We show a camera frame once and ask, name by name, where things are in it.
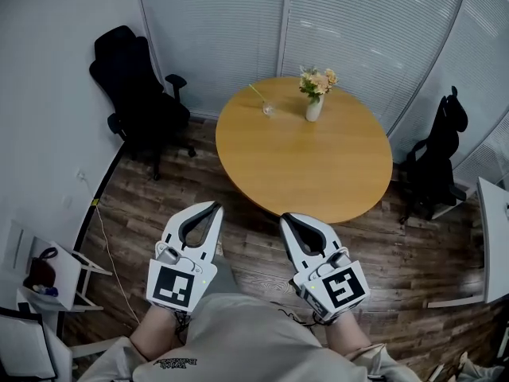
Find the black office chair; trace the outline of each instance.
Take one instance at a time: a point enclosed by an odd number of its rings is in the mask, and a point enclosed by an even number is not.
[[[159,162],[166,143],[184,147],[190,157],[196,155],[194,147],[177,136],[189,120],[179,93],[187,82],[168,75],[165,80],[173,85],[175,98],[163,92],[153,73],[146,38],[136,37],[126,25],[108,31],[95,41],[90,73],[115,107],[107,119],[111,131],[126,142],[133,158],[142,148],[153,151],[154,180],[160,178]]]
[[[454,206],[457,200],[467,198],[465,192],[454,185],[453,167],[449,160],[460,144],[457,132],[464,131],[468,125],[468,116],[457,94],[453,87],[452,95],[442,98],[428,138],[418,142],[401,164],[410,189],[405,215],[399,221],[401,224],[408,220],[416,202],[424,205],[426,219],[430,220],[436,205]],[[424,154],[418,158],[419,150]]]

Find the white vase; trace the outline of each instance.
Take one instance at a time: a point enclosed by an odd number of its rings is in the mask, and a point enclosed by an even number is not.
[[[305,113],[306,120],[316,122],[318,116],[320,116],[322,106],[324,106],[324,95],[320,95],[318,101],[309,102],[308,110]]]

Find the cable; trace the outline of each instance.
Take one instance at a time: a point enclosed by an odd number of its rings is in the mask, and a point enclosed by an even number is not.
[[[95,199],[95,197],[94,197],[94,195],[93,195],[93,193],[92,193],[92,191],[90,189],[90,185],[88,184],[87,178],[86,177],[82,177],[82,180],[84,181],[85,185],[87,186],[88,192],[92,196],[92,199]],[[134,312],[133,308],[129,304],[129,300],[127,299],[126,292],[124,291],[124,288],[122,287],[122,284],[120,283],[119,275],[117,275],[117,270],[115,268],[115,263],[113,262],[113,257],[111,257],[111,253],[110,253],[110,244],[108,242],[108,238],[106,236],[106,232],[104,231],[103,218],[101,217],[101,212],[99,211],[99,202],[95,205],[95,211],[97,211],[97,217],[99,218],[99,221],[101,223],[101,230],[103,231],[104,241],[106,242],[106,250],[108,252],[108,256],[110,256],[111,267],[113,267],[113,273],[115,273],[115,277],[117,278],[117,282],[119,283],[120,290],[121,290],[124,298],[126,299],[126,303],[127,303],[127,306],[129,307],[130,312],[133,314],[133,317],[136,320],[136,322],[138,324],[140,324],[140,321],[138,320],[138,317],[136,316],[136,313]]]
[[[315,321],[315,324],[323,325],[324,327],[334,324],[338,318],[339,318],[339,315],[337,315],[336,317],[333,317],[330,320],[327,320],[325,322],[320,317],[318,317],[318,314],[316,311],[313,311],[313,320]]]
[[[184,332],[184,330],[189,327],[189,323],[191,322],[190,321],[191,319],[186,314],[181,314],[176,311],[173,311],[173,313],[175,314],[175,318],[177,319],[177,322],[178,322],[178,327],[175,329],[175,335],[177,336],[178,341],[182,345],[185,345],[185,343],[182,341],[181,333]]]
[[[301,320],[299,320],[298,318],[295,317],[295,314],[294,313],[286,313],[286,311],[284,311],[283,309],[278,309],[278,311],[282,311],[284,314],[286,314],[286,317],[288,318],[291,318],[292,320],[294,320],[297,324],[300,324],[302,325],[303,327],[307,328],[309,331],[311,331],[311,334],[314,335],[315,333],[313,332],[313,329],[311,327],[313,327],[314,325],[316,324],[319,324],[317,322],[317,320],[315,320],[314,318],[314,312],[313,312],[313,320],[314,320],[314,323],[313,324],[309,324],[307,322],[302,322]]]

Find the straw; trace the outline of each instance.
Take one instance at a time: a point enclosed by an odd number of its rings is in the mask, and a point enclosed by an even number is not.
[[[260,98],[262,98],[263,102],[266,102],[266,100],[265,100],[265,98],[262,96],[262,94],[261,94],[260,92],[258,92],[258,91],[256,90],[256,88],[255,88],[253,85],[249,84],[249,86],[251,87],[251,89],[252,89],[253,91],[255,91],[255,92],[258,94],[258,96],[259,96]]]

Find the round wooden table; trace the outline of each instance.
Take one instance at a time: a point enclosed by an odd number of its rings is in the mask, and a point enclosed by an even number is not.
[[[333,88],[311,123],[298,78],[254,86],[276,105],[275,113],[264,115],[262,100],[246,87],[224,107],[216,128],[221,163],[248,198],[276,215],[299,212],[330,224],[380,200],[392,154],[383,128],[361,102]]]

